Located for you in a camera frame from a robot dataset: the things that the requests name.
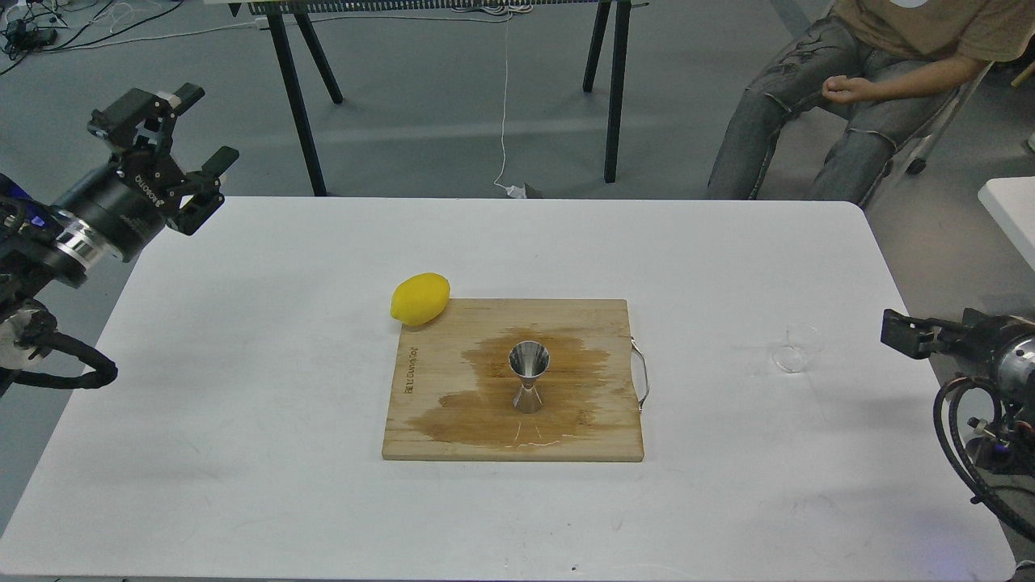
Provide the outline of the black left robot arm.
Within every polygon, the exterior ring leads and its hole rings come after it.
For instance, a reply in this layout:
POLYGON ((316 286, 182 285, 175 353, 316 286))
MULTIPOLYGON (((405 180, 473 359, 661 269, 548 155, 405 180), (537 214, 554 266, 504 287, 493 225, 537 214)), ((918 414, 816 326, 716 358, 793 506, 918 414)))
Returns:
POLYGON ((108 386, 117 365, 96 348, 59 331, 37 295, 53 281, 77 288, 107 255, 134 260, 165 229, 191 236, 221 207, 221 180, 238 159, 223 146, 186 172, 171 155, 182 114, 204 96, 186 82, 173 93, 132 89, 91 114, 88 130, 110 158, 52 204, 2 178, 2 387, 54 390, 108 386))

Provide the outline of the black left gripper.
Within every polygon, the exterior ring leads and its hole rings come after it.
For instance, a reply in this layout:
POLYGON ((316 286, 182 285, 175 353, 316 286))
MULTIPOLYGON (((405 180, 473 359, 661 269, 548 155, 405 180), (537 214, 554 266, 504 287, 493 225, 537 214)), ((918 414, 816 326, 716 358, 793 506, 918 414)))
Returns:
POLYGON ((225 202, 223 174, 239 151, 221 146, 199 171, 185 176, 171 156, 129 152, 169 154, 178 118, 204 96, 205 90, 193 82, 170 95, 134 88, 103 111, 94 110, 87 130, 117 156, 63 192, 56 209, 99 232, 126 263, 166 228, 196 234, 225 202))

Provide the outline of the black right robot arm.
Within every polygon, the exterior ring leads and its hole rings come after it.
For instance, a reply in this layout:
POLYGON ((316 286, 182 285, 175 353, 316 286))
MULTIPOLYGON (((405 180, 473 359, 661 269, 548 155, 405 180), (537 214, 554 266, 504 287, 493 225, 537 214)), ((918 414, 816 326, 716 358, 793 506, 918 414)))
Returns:
POLYGON ((984 314, 965 309, 962 321, 918 319, 896 310, 882 314, 881 342, 912 360, 945 355, 957 365, 953 378, 935 396, 931 419, 936 439, 955 473, 982 504, 1023 539, 1032 541, 1033 521, 1021 516, 993 486, 995 475, 1033 475, 1034 324, 1016 314, 984 314), (990 419, 967 420, 960 406, 971 391, 990 398, 990 419))

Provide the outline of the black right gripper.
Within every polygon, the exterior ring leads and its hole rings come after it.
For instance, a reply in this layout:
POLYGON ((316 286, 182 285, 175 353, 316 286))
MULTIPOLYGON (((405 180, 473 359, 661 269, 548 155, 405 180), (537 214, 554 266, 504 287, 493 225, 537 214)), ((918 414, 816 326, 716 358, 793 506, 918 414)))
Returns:
POLYGON ((882 313, 881 343, 912 360, 948 353, 967 375, 998 377, 1024 358, 1024 318, 967 309, 960 322, 917 319, 892 309, 882 313))

